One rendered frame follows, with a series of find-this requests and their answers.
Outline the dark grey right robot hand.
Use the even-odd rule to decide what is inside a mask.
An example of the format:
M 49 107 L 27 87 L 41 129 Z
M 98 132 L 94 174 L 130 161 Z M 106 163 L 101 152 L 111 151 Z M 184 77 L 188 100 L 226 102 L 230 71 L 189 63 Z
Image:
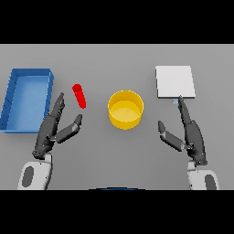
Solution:
M 185 130 L 185 140 L 181 140 L 168 132 L 162 121 L 158 122 L 160 139 L 178 152 L 186 150 L 187 155 L 193 159 L 195 165 L 207 165 L 205 143 L 202 132 L 196 121 L 190 118 L 188 108 L 186 107 L 182 96 L 178 97 L 178 109 Z

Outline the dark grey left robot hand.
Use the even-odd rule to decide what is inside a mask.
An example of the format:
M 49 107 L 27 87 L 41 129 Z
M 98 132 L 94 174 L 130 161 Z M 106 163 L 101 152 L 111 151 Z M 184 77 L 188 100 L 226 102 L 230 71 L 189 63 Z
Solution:
M 61 92 L 51 113 L 44 118 L 40 125 L 35 149 L 32 152 L 32 155 L 36 159 L 44 160 L 46 154 L 52 150 L 54 143 L 62 144 L 80 131 L 82 121 L 81 114 L 79 114 L 69 126 L 60 131 L 58 130 L 59 121 L 64 108 L 64 93 Z

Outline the red beaker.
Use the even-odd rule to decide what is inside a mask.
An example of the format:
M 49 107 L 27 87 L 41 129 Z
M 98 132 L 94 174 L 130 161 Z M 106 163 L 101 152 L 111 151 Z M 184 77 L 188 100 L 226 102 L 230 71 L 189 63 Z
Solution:
M 84 96 L 82 86 L 80 84 L 74 84 L 72 86 L 73 93 L 76 97 L 78 105 L 81 107 L 81 109 L 86 108 L 86 98 Z

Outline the pale square scale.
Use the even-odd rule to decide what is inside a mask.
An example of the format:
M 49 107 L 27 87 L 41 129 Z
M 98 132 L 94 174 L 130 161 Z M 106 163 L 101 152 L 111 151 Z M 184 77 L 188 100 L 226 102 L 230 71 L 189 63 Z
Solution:
M 157 97 L 159 99 L 194 99 L 195 85 L 190 66 L 156 66 Z

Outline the yellow bowl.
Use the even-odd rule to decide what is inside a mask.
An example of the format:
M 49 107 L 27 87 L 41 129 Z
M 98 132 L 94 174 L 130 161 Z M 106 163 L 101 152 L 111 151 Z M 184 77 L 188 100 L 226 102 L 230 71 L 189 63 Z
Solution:
M 138 125 L 144 112 L 141 96 L 132 90 L 119 90 L 108 101 L 110 122 L 121 130 L 130 130 Z

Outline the blue tray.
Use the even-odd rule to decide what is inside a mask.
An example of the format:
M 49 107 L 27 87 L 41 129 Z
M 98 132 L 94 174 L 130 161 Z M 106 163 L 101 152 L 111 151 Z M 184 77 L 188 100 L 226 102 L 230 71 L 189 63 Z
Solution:
M 51 69 L 11 69 L 0 113 L 0 132 L 38 133 L 49 112 Z

